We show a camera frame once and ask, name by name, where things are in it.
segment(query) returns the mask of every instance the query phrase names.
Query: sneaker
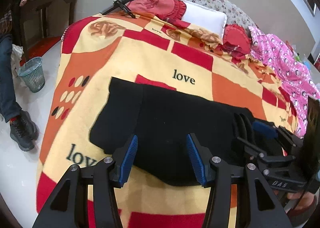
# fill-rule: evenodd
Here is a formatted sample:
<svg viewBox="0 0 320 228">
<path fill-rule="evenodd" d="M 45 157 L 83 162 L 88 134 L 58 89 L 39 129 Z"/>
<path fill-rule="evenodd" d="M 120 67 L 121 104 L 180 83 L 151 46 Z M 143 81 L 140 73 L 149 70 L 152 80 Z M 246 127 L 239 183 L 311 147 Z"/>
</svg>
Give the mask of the sneaker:
<svg viewBox="0 0 320 228">
<path fill-rule="evenodd" d="M 28 135 L 31 139 L 37 140 L 39 136 L 39 132 L 37 130 L 36 124 L 31 121 L 30 114 L 27 111 L 20 111 L 21 122 L 27 131 Z"/>
<path fill-rule="evenodd" d="M 18 143 L 18 146 L 22 151 L 29 151 L 35 147 L 32 143 L 32 139 L 23 126 L 21 118 L 10 123 L 10 137 Z"/>
</svg>

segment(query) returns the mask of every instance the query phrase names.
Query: silver bolt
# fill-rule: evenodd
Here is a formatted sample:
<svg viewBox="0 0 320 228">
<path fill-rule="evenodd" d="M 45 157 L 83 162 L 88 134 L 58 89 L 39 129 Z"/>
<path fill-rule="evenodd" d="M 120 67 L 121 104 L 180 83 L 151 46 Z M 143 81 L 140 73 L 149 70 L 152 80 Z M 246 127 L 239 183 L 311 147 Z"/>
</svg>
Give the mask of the silver bolt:
<svg viewBox="0 0 320 228">
<path fill-rule="evenodd" d="M 212 160 L 214 163 L 220 163 L 220 162 L 221 162 L 221 158 L 219 158 L 219 157 L 213 157 L 211 160 Z"/>
<path fill-rule="evenodd" d="M 111 163 L 112 161 L 113 161 L 112 157 L 106 157 L 106 158 L 103 159 L 104 163 Z"/>
<path fill-rule="evenodd" d="M 270 174 L 270 170 L 269 170 L 269 169 L 265 169 L 265 170 L 263 171 L 263 174 L 264 174 L 264 175 L 269 175 L 269 174 Z"/>
<path fill-rule="evenodd" d="M 255 166 L 254 164 L 252 164 L 252 163 L 249 163 L 249 164 L 247 165 L 247 167 L 248 167 L 248 169 L 250 169 L 250 170 L 255 170 L 255 169 L 256 169 L 256 166 Z"/>
<path fill-rule="evenodd" d="M 78 165 L 74 164 L 70 166 L 71 171 L 76 171 L 78 169 Z"/>
</svg>

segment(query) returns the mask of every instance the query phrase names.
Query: plaid shirt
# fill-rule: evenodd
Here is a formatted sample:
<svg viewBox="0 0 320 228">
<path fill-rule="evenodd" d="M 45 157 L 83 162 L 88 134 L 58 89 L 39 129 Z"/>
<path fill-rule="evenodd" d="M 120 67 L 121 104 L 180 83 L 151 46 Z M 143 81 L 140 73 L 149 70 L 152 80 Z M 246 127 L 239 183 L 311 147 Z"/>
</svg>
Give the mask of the plaid shirt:
<svg viewBox="0 0 320 228">
<path fill-rule="evenodd" d="M 8 6 L 4 16 L 0 19 L 0 34 L 9 33 L 12 29 L 11 5 Z"/>
</svg>

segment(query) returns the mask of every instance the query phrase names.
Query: folded black clothing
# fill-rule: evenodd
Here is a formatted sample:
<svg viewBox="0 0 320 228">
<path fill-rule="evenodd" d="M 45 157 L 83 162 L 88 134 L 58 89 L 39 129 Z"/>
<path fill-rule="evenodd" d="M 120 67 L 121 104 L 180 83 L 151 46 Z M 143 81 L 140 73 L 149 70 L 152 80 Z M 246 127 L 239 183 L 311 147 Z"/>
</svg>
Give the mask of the folded black clothing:
<svg viewBox="0 0 320 228">
<path fill-rule="evenodd" d="M 112 78 L 108 102 L 90 132 L 90 142 L 113 154 L 131 134 L 138 136 L 134 165 L 174 186 L 198 185 L 186 148 L 186 135 L 229 164 L 243 155 L 231 150 L 234 114 L 255 118 L 247 108 L 208 101 L 161 87 Z"/>
</svg>

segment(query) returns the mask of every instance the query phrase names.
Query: red mat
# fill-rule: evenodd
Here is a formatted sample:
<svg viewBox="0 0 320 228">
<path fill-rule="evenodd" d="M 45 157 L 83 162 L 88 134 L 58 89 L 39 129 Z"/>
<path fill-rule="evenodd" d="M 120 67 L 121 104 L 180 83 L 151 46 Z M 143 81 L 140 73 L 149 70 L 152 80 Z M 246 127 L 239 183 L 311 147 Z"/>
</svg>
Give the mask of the red mat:
<svg viewBox="0 0 320 228">
<path fill-rule="evenodd" d="M 47 37 L 41 39 L 33 47 L 29 49 L 29 58 L 41 57 L 43 56 L 52 46 L 54 46 L 58 41 L 60 41 L 61 36 Z M 25 58 L 22 57 L 20 65 L 22 66 L 26 62 Z"/>
</svg>

